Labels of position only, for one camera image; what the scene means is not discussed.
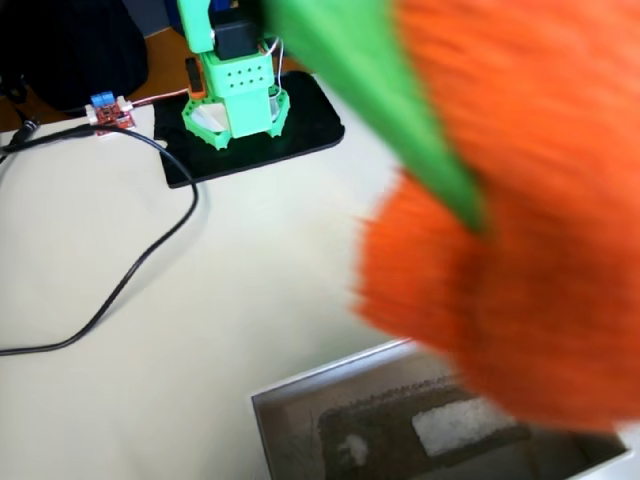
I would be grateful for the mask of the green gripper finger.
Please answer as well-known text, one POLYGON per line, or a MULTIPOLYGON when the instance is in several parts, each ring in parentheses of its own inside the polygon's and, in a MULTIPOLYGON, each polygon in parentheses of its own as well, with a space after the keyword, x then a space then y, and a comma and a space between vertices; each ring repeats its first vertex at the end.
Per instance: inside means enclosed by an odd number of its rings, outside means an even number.
POLYGON ((266 1, 268 29, 341 95, 467 228, 483 225, 472 175, 445 137, 394 27, 389 1, 266 1))

